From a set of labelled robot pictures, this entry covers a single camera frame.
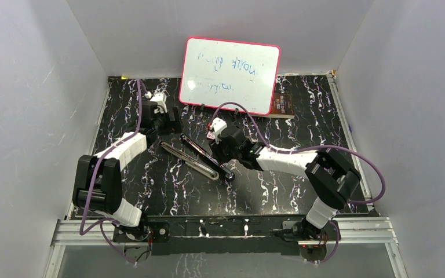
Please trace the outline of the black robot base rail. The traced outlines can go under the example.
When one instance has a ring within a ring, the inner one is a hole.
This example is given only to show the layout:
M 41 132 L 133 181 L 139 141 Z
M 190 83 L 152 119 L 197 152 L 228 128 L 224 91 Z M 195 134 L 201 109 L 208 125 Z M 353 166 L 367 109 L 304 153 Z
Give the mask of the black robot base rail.
M 113 240 L 131 246 L 151 243 L 152 255 L 279 253 L 320 260 L 326 245 L 341 239 L 337 221 L 318 229 L 303 214 L 149 216 L 141 228 L 131 239 L 127 229 L 115 228 Z

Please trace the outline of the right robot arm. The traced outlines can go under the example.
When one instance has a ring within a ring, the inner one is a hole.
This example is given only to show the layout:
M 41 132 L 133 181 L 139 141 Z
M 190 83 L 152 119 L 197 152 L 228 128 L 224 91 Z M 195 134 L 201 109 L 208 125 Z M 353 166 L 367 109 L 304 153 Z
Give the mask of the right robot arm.
M 222 163 L 237 160 L 249 170 L 280 171 L 306 177 L 317 198 L 303 221 L 304 235 L 317 240 L 326 224 L 349 202 L 361 182 L 354 165 L 333 148 L 293 152 L 253 142 L 237 126 L 211 124 L 213 156 Z

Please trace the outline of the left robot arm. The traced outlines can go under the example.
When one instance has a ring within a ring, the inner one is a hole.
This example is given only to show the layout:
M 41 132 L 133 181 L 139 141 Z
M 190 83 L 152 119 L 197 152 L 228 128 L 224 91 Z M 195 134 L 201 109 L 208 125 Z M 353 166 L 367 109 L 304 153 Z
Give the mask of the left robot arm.
M 150 226 L 142 220 L 142 210 L 123 197 L 122 171 L 158 137 L 178 134 L 182 129 L 177 107 L 167 109 L 153 101 L 144 103 L 140 127 L 129 129 L 109 148 L 79 158 L 72 194 L 74 206 L 112 218 L 127 227 L 134 240 L 145 240 Z

